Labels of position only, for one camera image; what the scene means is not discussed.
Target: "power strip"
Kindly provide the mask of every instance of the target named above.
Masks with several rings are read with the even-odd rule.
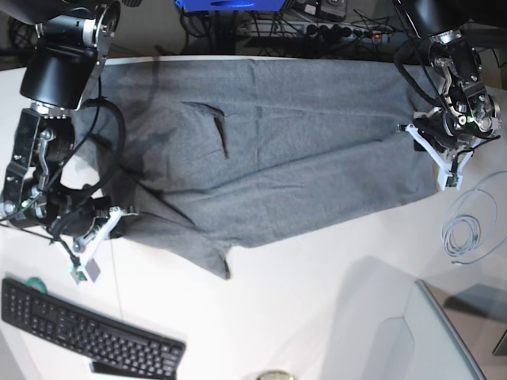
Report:
[[[390,46],[400,46],[405,40],[406,36],[403,33],[393,32],[385,33],[385,31],[374,30],[372,28],[364,28],[356,25],[351,25],[346,22],[319,22],[312,23],[309,21],[289,21],[290,24],[283,21],[273,24],[271,20],[257,19],[257,25],[251,21],[248,27],[240,29],[242,35],[259,36],[259,37],[285,37],[293,36],[295,38],[303,38],[307,34],[307,28],[310,25],[317,26],[318,28],[326,26],[332,29],[335,25],[340,28],[350,29],[350,36],[343,36],[340,40],[343,42],[361,39],[364,44],[388,44]]]

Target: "blue device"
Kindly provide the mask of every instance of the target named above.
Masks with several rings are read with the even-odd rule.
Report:
[[[177,0],[176,4],[188,12],[198,10],[266,10],[276,12],[291,6],[293,0]]]

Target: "keyboard key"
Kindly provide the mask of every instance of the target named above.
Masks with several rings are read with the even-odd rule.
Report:
[[[176,356],[174,354],[161,354],[161,357],[164,359],[173,360],[175,362],[177,362],[177,360],[178,360],[178,356]]]
[[[171,348],[171,354],[181,355],[181,348],[174,346],[173,348]]]

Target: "white cable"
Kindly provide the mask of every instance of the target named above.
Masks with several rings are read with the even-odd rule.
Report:
[[[498,204],[495,198],[489,194],[486,190],[481,187],[492,178],[496,176],[507,174],[507,171],[496,172],[490,174],[489,176],[480,180],[471,190],[468,190],[464,194],[462,194],[448,209],[446,214],[445,222],[442,223],[442,233],[441,233],[441,241],[442,245],[445,249],[445,252],[452,258],[460,258],[464,255],[476,250],[481,247],[484,243],[486,243],[490,235],[494,231],[494,227],[497,223],[497,215],[498,215]],[[459,211],[463,208],[465,203],[473,196],[478,194],[483,194],[487,196],[491,203],[494,205],[494,214],[491,219],[491,227],[488,230],[487,234],[483,237],[481,231],[481,223],[477,220],[473,215],[467,214],[459,214]],[[467,237],[464,239],[463,243],[459,243],[456,240],[455,232],[458,226],[465,227],[467,232]],[[490,251],[486,254],[482,255],[478,259],[462,262],[454,260],[452,263],[456,265],[469,265],[474,264],[483,258],[489,256],[491,253],[496,251],[501,245],[503,245],[507,241],[507,236],[505,236],[498,244],[496,244]]]

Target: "metal bracket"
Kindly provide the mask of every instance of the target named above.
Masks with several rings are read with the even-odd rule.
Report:
[[[405,127],[405,131],[410,133],[415,141],[419,143],[429,153],[431,158],[438,165],[438,177],[437,183],[440,190],[446,188],[460,189],[463,182],[463,168],[467,164],[468,160],[472,157],[473,152],[468,152],[464,155],[461,162],[458,164],[456,174],[452,173],[452,162],[444,160],[440,154],[431,146],[431,144],[419,134],[419,130],[413,124],[409,124]],[[472,147],[476,147],[480,143],[480,139],[475,139],[471,144]]]
[[[111,207],[109,208],[109,219],[95,234],[93,240],[90,242],[86,251],[79,256],[82,264],[77,268],[72,268],[71,276],[74,281],[79,284],[82,281],[97,281],[98,276],[101,274],[101,269],[95,261],[95,255],[99,249],[100,244],[109,237],[111,231],[116,227],[120,219],[124,216],[138,215],[139,211],[134,207],[122,208]]]

